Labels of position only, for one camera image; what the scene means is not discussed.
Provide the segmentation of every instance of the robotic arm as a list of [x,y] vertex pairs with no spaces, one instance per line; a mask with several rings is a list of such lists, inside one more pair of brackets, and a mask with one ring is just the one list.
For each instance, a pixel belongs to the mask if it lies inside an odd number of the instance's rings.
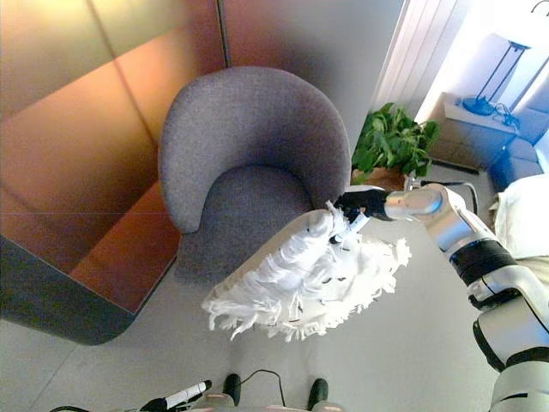
[[501,372],[491,412],[549,411],[549,290],[516,263],[463,198],[429,184],[392,193],[350,191],[335,206],[351,220],[365,215],[421,221],[468,287],[470,302],[482,311],[474,337]]

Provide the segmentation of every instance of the copper wall panel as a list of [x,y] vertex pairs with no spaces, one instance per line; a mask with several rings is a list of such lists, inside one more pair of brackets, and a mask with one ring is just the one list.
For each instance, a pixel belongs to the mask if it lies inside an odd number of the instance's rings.
[[2,0],[2,115],[112,60],[86,1]]
[[175,256],[178,240],[156,183],[69,276],[135,313]]
[[2,5],[3,235],[135,312],[177,249],[158,140],[181,87],[223,68],[215,2]]
[[[49,228],[38,243],[23,226],[3,234],[63,270],[156,180],[155,147],[112,63],[5,120],[0,150],[3,186]],[[51,231],[64,238],[54,260]]]

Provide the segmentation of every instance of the lamp shade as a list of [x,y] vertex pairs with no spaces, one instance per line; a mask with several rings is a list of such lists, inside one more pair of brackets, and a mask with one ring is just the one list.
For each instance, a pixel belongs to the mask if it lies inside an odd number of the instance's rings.
[[549,47],[549,17],[546,13],[498,9],[495,34],[526,47]]

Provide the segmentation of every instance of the lamp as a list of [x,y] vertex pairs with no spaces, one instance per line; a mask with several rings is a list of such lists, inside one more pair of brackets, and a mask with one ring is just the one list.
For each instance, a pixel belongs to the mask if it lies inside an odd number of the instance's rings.
[[496,108],[492,100],[513,72],[522,54],[531,47],[545,45],[548,42],[549,19],[542,14],[534,13],[542,3],[549,3],[549,0],[537,3],[530,13],[499,13],[495,32],[509,41],[509,47],[479,93],[475,97],[463,99],[465,109],[481,116],[491,115]]

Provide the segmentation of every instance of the white feather duster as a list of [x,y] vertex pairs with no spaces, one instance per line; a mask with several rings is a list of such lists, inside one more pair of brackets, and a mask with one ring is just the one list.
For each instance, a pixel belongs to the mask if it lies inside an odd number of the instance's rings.
[[219,327],[235,328],[231,339],[260,324],[269,337],[281,332],[287,342],[303,340],[325,335],[382,291],[394,293],[394,273],[411,257],[405,240],[391,245],[351,233],[339,245],[329,243],[347,227],[331,203],[286,225],[203,301],[210,330],[225,316]]

